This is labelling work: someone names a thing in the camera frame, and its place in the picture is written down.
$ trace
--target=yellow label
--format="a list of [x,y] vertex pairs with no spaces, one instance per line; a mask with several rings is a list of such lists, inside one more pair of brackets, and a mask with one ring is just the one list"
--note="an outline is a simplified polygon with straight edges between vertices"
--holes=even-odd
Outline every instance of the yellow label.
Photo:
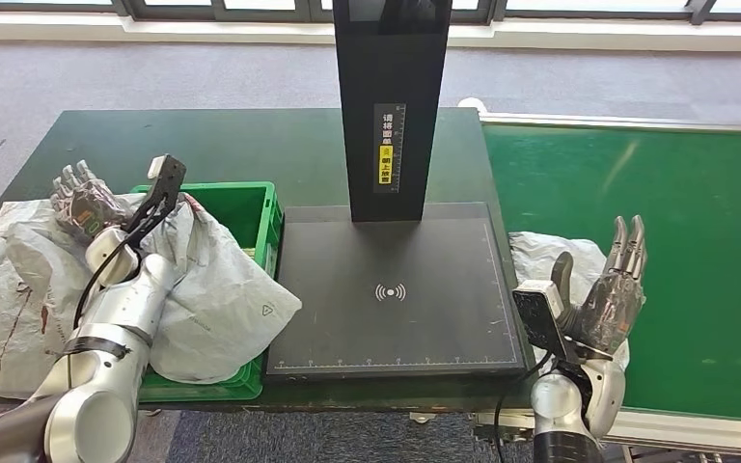
[[379,184],[391,184],[391,172],[394,165],[394,147],[382,145],[379,147]]

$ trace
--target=green plastic crate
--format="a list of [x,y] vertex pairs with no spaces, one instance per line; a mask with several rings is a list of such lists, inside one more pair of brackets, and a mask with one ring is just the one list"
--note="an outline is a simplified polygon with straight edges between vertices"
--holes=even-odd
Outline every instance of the green plastic crate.
[[[132,193],[144,193],[148,185]],[[241,248],[254,248],[254,261],[275,277],[283,210],[269,181],[186,183],[181,188],[226,226]],[[148,371],[143,378],[141,402],[185,400],[248,400],[262,392],[262,355],[244,365],[231,378],[216,384],[183,384]]]

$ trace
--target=white plastic bag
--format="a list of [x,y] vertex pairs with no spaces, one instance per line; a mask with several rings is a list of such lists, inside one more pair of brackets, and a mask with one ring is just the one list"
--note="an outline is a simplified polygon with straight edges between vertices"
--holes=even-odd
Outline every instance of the white plastic bag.
[[25,398],[52,368],[89,274],[42,202],[0,210],[0,396]]
[[175,262],[182,275],[166,300],[150,358],[166,378],[196,384],[231,378],[302,307],[194,200],[181,203],[174,220],[143,246]]
[[[567,251],[572,255],[572,276],[569,280],[569,299],[573,306],[587,300],[592,285],[603,271],[606,258],[600,248],[588,239],[566,239],[551,234],[518,231],[509,233],[509,248],[518,282],[549,280],[558,256]],[[535,360],[541,360],[545,351],[533,347]],[[617,362],[626,369],[629,365],[629,340],[615,353]]]
[[[85,248],[54,214],[48,200],[0,210],[0,396],[35,391],[69,337],[90,276]],[[151,352],[166,378],[206,384],[232,377],[302,306],[193,200],[179,203],[142,246],[173,261],[180,275]]]

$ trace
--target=white bag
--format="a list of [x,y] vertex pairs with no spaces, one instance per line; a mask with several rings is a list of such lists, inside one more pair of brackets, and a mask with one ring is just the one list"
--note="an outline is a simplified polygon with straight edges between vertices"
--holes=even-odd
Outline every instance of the white bag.
[[[137,205],[143,195],[123,195]],[[90,273],[85,249],[55,221],[48,200],[0,210],[0,396],[26,398],[69,337]],[[193,200],[142,243],[176,264],[154,340],[155,371],[180,382],[228,379],[259,355],[302,306]]]

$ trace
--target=robot finger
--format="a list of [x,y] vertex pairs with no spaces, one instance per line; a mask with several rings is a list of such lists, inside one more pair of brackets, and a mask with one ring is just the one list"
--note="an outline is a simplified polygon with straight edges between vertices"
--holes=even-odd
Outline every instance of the robot finger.
[[552,266],[550,280],[558,288],[558,294],[561,296],[563,311],[567,312],[571,308],[569,302],[569,280],[572,276],[572,266],[575,264],[572,255],[568,252],[562,252]]
[[638,259],[638,263],[635,265],[635,269],[632,271],[632,278],[634,280],[640,280],[644,275],[646,268],[646,261],[649,258],[649,254],[646,251],[645,240],[641,243],[641,258]]
[[93,174],[92,170],[90,170],[89,166],[87,165],[87,161],[81,159],[78,161],[77,164],[75,164],[75,170],[78,173],[78,179],[82,183],[86,183],[90,180],[97,180],[97,177],[95,177],[95,174]]
[[632,275],[638,265],[643,271],[644,240],[644,220],[640,215],[636,215],[632,217],[632,233],[629,235],[629,241],[623,253],[621,271],[627,275]]
[[69,188],[63,181],[61,181],[60,177],[55,177],[52,180],[52,188],[55,189],[55,192],[58,193],[59,197],[72,196],[72,189]]
[[56,211],[61,209],[62,201],[61,201],[61,197],[58,196],[58,193],[53,193],[49,197],[49,201],[52,203],[53,209],[55,209]]
[[72,166],[67,165],[63,171],[61,171],[61,178],[64,181],[64,185],[71,189],[75,189],[81,184],[80,178],[75,176],[75,172],[72,170]]
[[603,267],[603,274],[610,273],[610,270],[620,270],[623,260],[623,251],[626,247],[626,222],[623,217],[615,218],[615,237],[612,238],[612,249],[609,256],[606,257],[606,264]]

